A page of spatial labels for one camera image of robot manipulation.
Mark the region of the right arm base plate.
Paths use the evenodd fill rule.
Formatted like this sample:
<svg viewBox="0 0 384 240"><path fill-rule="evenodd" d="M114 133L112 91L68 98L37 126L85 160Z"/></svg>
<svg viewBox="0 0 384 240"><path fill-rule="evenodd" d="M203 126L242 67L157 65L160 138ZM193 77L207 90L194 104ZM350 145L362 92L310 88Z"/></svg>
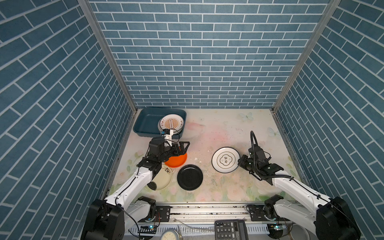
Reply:
<svg viewBox="0 0 384 240"><path fill-rule="evenodd" d="M269 222L277 222L277 221L287 221L287 219L280 217L267 217L264 211L264 205L254 205L249 204L246 205L246 211L249 213L252 222L259 221L269 221Z"/></svg>

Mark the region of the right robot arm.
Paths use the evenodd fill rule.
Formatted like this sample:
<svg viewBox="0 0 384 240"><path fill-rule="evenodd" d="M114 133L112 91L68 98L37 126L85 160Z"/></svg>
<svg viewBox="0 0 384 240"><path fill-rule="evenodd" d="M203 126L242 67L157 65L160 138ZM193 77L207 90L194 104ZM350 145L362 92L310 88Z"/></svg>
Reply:
<svg viewBox="0 0 384 240"><path fill-rule="evenodd" d="M299 206L280 195L265 201L264 214L271 221L288 219L317 236L319 240L359 240L361 231L347 204L340 197L321 194L289 175L284 168L271 164L265 152L252 145L238 165L259 181L265 181L293 197Z"/></svg>

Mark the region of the white plate cloud outline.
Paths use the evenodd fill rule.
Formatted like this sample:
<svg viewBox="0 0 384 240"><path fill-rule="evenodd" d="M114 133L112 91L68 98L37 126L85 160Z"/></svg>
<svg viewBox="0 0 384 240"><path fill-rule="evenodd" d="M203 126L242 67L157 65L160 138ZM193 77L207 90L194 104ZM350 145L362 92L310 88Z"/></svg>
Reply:
<svg viewBox="0 0 384 240"><path fill-rule="evenodd" d="M240 154L234 148L220 148L212 156L212 166L217 172L228 174L238 168L239 159Z"/></svg>

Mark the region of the black round plate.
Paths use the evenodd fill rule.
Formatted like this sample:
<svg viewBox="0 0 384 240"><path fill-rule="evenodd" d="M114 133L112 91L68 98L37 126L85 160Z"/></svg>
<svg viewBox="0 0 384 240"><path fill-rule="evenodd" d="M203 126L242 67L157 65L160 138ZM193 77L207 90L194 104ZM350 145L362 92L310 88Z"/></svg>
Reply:
<svg viewBox="0 0 384 240"><path fill-rule="evenodd" d="M185 165L179 170L177 181L182 189L194 191L199 188L203 182L203 172L196 165Z"/></svg>

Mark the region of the white plate orange sunburst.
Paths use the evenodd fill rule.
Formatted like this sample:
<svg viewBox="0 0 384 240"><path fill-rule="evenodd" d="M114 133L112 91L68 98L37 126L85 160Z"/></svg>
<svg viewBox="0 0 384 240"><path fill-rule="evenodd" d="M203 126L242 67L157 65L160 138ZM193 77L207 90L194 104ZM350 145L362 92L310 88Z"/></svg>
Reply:
<svg viewBox="0 0 384 240"><path fill-rule="evenodd" d="M164 129L174 130L175 134L181 134L185 120L176 114L169 114L161 118L158 122L158 130L161 133Z"/></svg>

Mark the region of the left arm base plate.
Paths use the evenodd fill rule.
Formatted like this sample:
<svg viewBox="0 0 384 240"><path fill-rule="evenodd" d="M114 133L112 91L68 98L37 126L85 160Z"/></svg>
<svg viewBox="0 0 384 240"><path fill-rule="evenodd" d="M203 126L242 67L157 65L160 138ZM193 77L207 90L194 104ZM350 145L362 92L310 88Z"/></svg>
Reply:
<svg viewBox="0 0 384 240"><path fill-rule="evenodd" d="M151 222L169 222L171 206L151 207Z"/></svg>

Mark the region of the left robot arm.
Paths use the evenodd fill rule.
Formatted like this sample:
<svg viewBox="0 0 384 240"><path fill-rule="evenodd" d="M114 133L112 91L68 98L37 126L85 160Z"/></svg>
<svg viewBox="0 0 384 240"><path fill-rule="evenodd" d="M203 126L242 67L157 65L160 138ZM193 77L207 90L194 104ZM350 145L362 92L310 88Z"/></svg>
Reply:
<svg viewBox="0 0 384 240"><path fill-rule="evenodd" d="M185 155L190 142L176 142L162 137L153 138L132 176L103 200L96 199L90 205L82 240L121 240L138 221L153 219L156 215L156 200L140 197L138 193L153 181L163 163L171 157Z"/></svg>

